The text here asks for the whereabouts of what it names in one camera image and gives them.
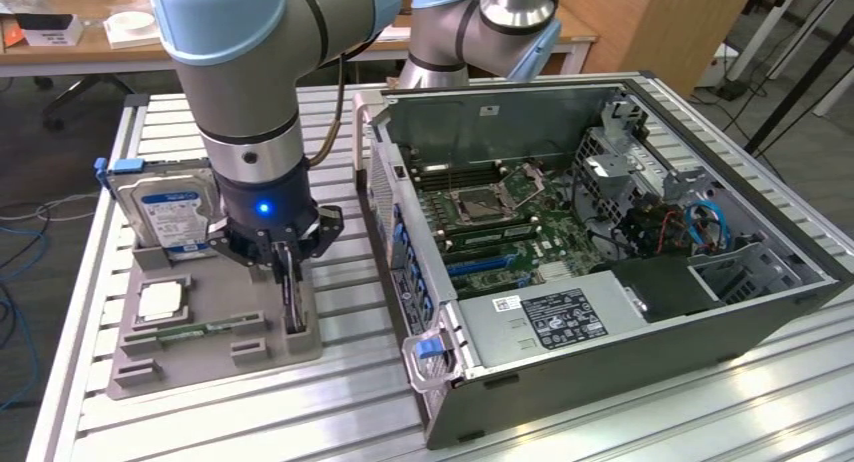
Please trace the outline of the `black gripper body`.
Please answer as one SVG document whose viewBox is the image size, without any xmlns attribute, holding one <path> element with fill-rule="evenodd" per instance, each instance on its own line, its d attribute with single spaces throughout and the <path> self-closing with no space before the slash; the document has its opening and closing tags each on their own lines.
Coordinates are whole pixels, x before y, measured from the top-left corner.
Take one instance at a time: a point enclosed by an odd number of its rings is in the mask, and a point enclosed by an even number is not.
<svg viewBox="0 0 854 462">
<path fill-rule="evenodd" d="M 318 217 L 311 196 L 310 162 L 303 158 L 278 179 L 247 183 L 215 174 L 229 221 L 254 229 L 267 229 L 275 242 L 286 242 L 293 231 L 301 234 Z"/>
</svg>

